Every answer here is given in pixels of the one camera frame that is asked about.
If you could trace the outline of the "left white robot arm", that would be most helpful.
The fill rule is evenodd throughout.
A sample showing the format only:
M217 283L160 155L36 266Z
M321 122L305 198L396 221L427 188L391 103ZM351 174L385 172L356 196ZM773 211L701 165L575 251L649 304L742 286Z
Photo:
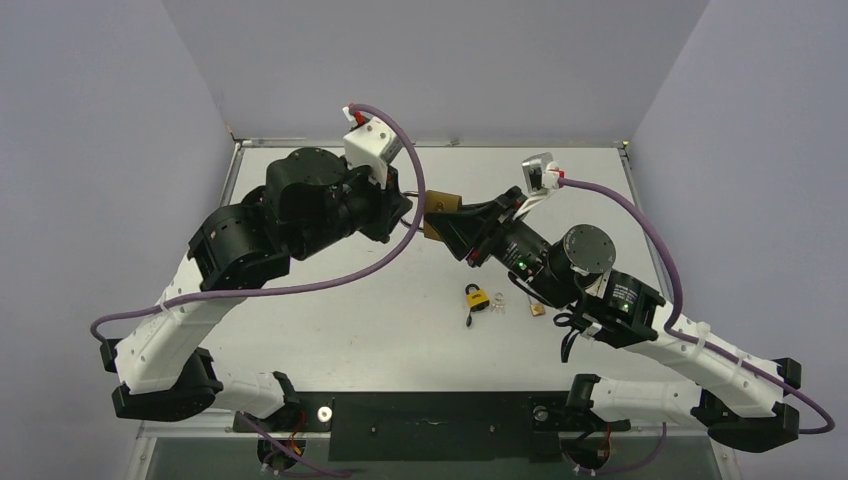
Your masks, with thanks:
M184 271L164 300L142 314L126 337L103 339L104 368L119 378L111 395L122 419L178 422L210 408L291 427L302 405L279 371L230 367L203 340L252 290L286 276L303 261L353 234L389 240L411 201L398 172L385 162L383 183L373 166L317 147L272 161L263 184L215 210L188 244Z

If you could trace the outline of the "large brass padlock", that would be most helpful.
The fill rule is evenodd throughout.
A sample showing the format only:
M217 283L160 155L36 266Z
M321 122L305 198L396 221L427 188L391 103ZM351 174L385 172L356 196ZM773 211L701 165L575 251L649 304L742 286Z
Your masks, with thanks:
M407 199L423 201L424 216L422 217L421 224L417 227L417 231L422 233L425 238L435 241L442 241L442 237L430 224L427 215L434 213L453 213L458 211L463 204L461 195L436 190L426 190L423 194L417 191L404 191L402 195Z

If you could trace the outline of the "yellow padlock with keys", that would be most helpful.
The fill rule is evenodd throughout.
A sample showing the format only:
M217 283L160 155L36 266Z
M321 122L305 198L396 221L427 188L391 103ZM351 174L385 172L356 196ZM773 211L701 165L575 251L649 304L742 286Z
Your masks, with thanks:
M490 307L491 301L486 292L477 284L469 283L464 288L468 314L465 326L470 328L473 324L473 315Z

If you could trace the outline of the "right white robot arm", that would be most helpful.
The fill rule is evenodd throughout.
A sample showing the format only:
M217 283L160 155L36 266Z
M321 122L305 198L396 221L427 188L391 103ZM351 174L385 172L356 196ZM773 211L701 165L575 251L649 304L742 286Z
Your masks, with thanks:
M785 401L800 384L796 361L759 359L719 339L706 323L672 320L671 302L614 268L615 246L603 230L578 224L550 242L525 222L526 201L511 188L484 203L428 208L425 230L473 267L498 261L512 281L555 309L555 324L566 330L562 361L582 337L679 375L676 382L649 382L578 374L563 402L572 424L593 430L642 420L700 427L712 440L749 453L798 438L799 412Z

